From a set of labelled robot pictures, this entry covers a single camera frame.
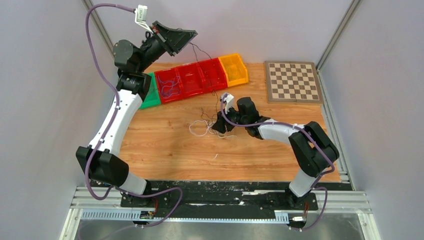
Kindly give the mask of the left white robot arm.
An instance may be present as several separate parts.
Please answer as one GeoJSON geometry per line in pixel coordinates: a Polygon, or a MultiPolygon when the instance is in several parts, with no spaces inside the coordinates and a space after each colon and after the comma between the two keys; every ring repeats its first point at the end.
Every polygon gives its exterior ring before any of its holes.
{"type": "Polygon", "coordinates": [[[118,68],[117,85],[111,87],[114,103],[96,136],[87,147],[80,146],[76,151],[87,184],[99,181],[131,193],[140,207],[152,203],[149,182],[131,173],[129,165],[118,156],[129,124],[149,93],[152,77],[144,71],[164,53],[178,54],[197,34],[195,30],[169,28],[155,21],[141,46],[126,39],[113,46],[114,65],[118,68]]]}

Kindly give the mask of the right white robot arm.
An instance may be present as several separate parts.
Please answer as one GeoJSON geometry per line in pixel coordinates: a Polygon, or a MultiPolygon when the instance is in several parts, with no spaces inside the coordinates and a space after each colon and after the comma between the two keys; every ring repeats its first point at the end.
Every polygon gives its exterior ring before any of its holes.
{"type": "Polygon", "coordinates": [[[259,114],[250,97],[238,100],[225,92],[220,97],[220,110],[212,129],[224,134],[235,127],[244,128],[247,133],[259,140],[277,141],[289,145],[299,166],[294,180],[285,195],[286,204],[298,209],[306,201],[318,181],[336,168],[334,162],[340,153],[316,121],[307,124],[286,123],[259,114]]]}

